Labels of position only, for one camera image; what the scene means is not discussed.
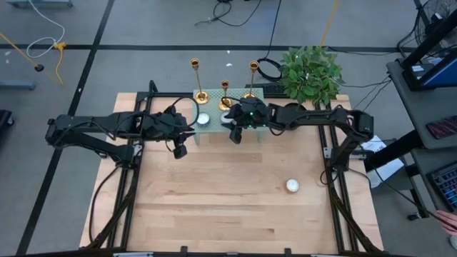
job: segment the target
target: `gray carpet floor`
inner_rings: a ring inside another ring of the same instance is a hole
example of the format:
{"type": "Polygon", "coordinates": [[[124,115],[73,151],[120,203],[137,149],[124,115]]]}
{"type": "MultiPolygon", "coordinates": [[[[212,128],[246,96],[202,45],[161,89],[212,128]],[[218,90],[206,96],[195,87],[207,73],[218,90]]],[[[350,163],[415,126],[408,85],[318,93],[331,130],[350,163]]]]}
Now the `gray carpet floor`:
{"type": "MultiPolygon", "coordinates": [[[[72,9],[46,9],[43,14],[66,27],[64,40],[68,44],[92,44],[107,0],[73,2],[72,9]]],[[[243,21],[256,3],[233,1],[226,20],[243,21]]],[[[194,26],[211,16],[215,1],[116,0],[101,43],[268,45],[277,3],[277,0],[263,0],[250,22],[234,28],[219,22],[194,26]]],[[[283,1],[273,45],[319,45],[332,6],[333,0],[283,1]]],[[[415,15],[413,0],[344,0],[326,44],[394,47],[411,30],[415,15]]],[[[30,44],[43,36],[58,38],[59,29],[31,9],[15,9],[0,1],[0,32],[17,44],[30,44]]],[[[0,109],[12,110],[16,119],[15,127],[2,139],[0,148],[0,256],[16,252],[53,152],[44,140],[46,122],[67,112],[88,54],[87,50],[65,50],[60,68],[65,84],[60,86],[44,74],[36,73],[17,52],[0,50],[0,79],[33,79],[39,84],[34,91],[0,90],[0,109]]],[[[249,81],[247,64],[264,54],[264,51],[100,50],[76,114],[107,115],[118,92],[145,91],[150,79],[156,82],[159,91],[191,91],[195,81],[189,60],[193,57],[201,60],[204,87],[213,88],[219,86],[220,80],[229,79],[233,87],[241,88],[249,81]]],[[[269,57],[280,60],[281,52],[272,51],[269,57]]],[[[337,62],[343,66],[343,77],[348,84],[364,85],[382,81],[386,77],[386,63],[398,57],[398,54],[341,53],[337,62]]],[[[49,67],[52,74],[58,60],[59,53],[50,51],[39,62],[49,67]]],[[[262,69],[275,72],[270,66],[262,69]]],[[[255,82],[267,81],[257,75],[255,82]]],[[[370,90],[342,88],[341,93],[348,94],[354,106],[370,90]]],[[[375,117],[376,134],[381,138],[398,138],[413,128],[393,85],[382,90],[367,112],[375,117]]],[[[78,248],[99,161],[90,151],[77,148],[64,151],[29,253],[78,248]]],[[[406,216],[416,210],[394,192],[377,188],[373,191],[373,202],[387,251],[411,256],[457,254],[437,222],[429,218],[408,221],[406,216]]]]}

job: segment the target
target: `green leaves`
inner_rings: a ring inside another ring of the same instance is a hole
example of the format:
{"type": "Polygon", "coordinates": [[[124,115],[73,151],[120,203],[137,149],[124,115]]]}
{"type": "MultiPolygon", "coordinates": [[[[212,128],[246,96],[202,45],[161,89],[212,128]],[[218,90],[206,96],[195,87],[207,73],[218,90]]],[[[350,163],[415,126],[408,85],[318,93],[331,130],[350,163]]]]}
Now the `green leaves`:
{"type": "Polygon", "coordinates": [[[304,86],[303,88],[301,88],[301,90],[307,96],[313,96],[314,95],[314,90],[310,86],[304,86]]]}
{"type": "Polygon", "coordinates": [[[288,64],[292,61],[291,56],[287,53],[283,54],[283,60],[288,64]]]}
{"type": "Polygon", "coordinates": [[[301,58],[296,58],[294,62],[296,65],[303,67],[303,60],[301,58]]]}
{"type": "Polygon", "coordinates": [[[288,71],[288,76],[291,78],[292,81],[298,80],[298,74],[294,70],[288,71]]]}
{"type": "Polygon", "coordinates": [[[336,97],[339,84],[344,84],[342,67],[335,64],[336,54],[327,54],[326,47],[290,48],[283,54],[284,65],[280,85],[284,93],[300,104],[311,100],[330,103],[336,97]]]}
{"type": "Polygon", "coordinates": [[[292,89],[290,97],[292,99],[297,97],[298,89],[292,89]]]}

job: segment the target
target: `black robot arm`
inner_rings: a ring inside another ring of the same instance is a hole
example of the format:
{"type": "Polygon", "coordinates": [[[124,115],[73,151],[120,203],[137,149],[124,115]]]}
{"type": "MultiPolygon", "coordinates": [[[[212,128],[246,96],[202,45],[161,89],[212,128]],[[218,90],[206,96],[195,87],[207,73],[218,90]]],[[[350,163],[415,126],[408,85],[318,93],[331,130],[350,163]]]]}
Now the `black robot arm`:
{"type": "Polygon", "coordinates": [[[346,110],[337,106],[330,111],[302,111],[296,108],[269,104],[268,127],[285,131],[289,126],[336,126],[347,137],[332,150],[328,164],[337,170],[346,170],[349,156],[360,143],[373,138],[373,117],[362,111],[346,110]]]}
{"type": "Polygon", "coordinates": [[[100,156],[110,156],[116,165],[129,168],[134,163],[135,146],[116,146],[86,133],[104,133],[113,140],[117,137],[142,141],[173,141],[175,158],[187,154],[184,141],[192,136],[192,124],[176,112],[173,105],[163,113],[148,114],[144,111],[125,111],[109,116],[60,115],[48,121],[46,141],[55,148],[80,146],[100,156]]]}
{"type": "MultiPolygon", "coordinates": [[[[360,143],[370,141],[373,138],[373,117],[362,111],[345,110],[341,106],[330,111],[307,111],[276,104],[269,104],[267,107],[259,99],[242,98],[239,99],[239,104],[231,107],[226,118],[233,119],[231,123],[223,124],[223,126],[231,129],[230,139],[234,143],[241,142],[241,132],[247,128],[267,126],[270,129],[279,130],[280,133],[271,131],[275,136],[279,136],[291,126],[336,126],[347,135],[340,146],[332,149],[331,157],[326,163],[331,171],[336,172],[346,171],[349,156],[353,150],[360,143]]],[[[333,181],[328,181],[328,186],[331,202],[341,212],[361,245],[368,252],[382,254],[382,251],[370,242],[347,211],[336,192],[333,181]]]]}

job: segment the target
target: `candle holder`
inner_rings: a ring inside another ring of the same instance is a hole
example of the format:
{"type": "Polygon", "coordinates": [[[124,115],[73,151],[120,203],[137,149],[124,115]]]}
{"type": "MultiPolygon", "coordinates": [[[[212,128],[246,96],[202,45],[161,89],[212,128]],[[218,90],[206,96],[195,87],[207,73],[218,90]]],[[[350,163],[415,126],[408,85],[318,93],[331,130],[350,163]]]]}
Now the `candle holder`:
{"type": "MultiPolygon", "coordinates": [[[[230,85],[229,81],[221,82],[222,89],[224,90],[224,97],[227,97],[227,89],[229,89],[229,85],[230,85]]],[[[232,106],[231,99],[221,99],[221,102],[219,103],[219,108],[222,111],[230,110],[231,106],[232,106]]]]}
{"type": "Polygon", "coordinates": [[[254,96],[252,94],[252,84],[254,83],[254,74],[256,73],[257,69],[258,69],[258,62],[257,61],[252,61],[250,64],[249,64],[249,68],[251,70],[251,88],[249,89],[249,93],[248,94],[245,94],[243,97],[246,98],[246,97],[257,97],[257,96],[254,96]]]}
{"type": "Polygon", "coordinates": [[[197,75],[197,83],[199,84],[199,91],[200,91],[194,96],[194,98],[197,101],[197,103],[206,104],[206,103],[209,102],[209,94],[206,93],[205,91],[201,90],[200,78],[199,78],[200,60],[198,60],[197,58],[193,58],[191,60],[191,65],[192,65],[192,68],[194,69],[194,71],[195,71],[195,73],[197,75]]]}

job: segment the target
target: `wooden tabletop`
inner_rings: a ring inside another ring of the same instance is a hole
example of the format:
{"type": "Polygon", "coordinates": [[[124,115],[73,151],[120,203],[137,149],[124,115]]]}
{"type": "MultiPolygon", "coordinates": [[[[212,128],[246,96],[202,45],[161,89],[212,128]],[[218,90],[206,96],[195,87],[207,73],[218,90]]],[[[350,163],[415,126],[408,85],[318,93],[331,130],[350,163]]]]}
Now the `wooden tabletop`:
{"type": "MultiPolygon", "coordinates": [[[[118,94],[114,111],[132,111],[135,97],[118,94]]],[[[151,112],[163,111],[174,100],[154,98],[151,112]]],[[[183,100],[176,105],[189,123],[192,104],[183,100]]],[[[337,104],[350,108],[344,95],[332,102],[337,104]]],[[[313,109],[311,103],[305,107],[313,109]]],[[[327,128],[326,133],[331,146],[327,128]]],[[[337,129],[337,135],[342,142],[345,134],[337,129]]],[[[129,251],[179,251],[188,246],[192,252],[283,253],[285,248],[293,253],[338,252],[328,191],[319,182],[324,167],[317,126],[302,126],[282,136],[268,134],[262,143],[256,134],[244,131],[240,145],[229,140],[229,133],[201,135],[199,146],[192,138],[185,144],[187,156],[175,160],[164,142],[146,143],[129,251]],[[300,183],[298,193],[285,189],[290,178],[300,183]]],[[[94,188],[113,167],[110,159],[101,160],[94,188]]],[[[362,161],[351,160],[350,167],[365,173],[362,161]]],[[[96,200],[94,234],[111,217],[120,173],[105,183],[96,200]]],[[[346,184],[354,219],[374,245],[383,248],[368,181],[346,172],[346,184]]],[[[349,249],[346,223],[340,218],[349,249]]],[[[88,243],[87,220],[81,246],[88,243]]]]}

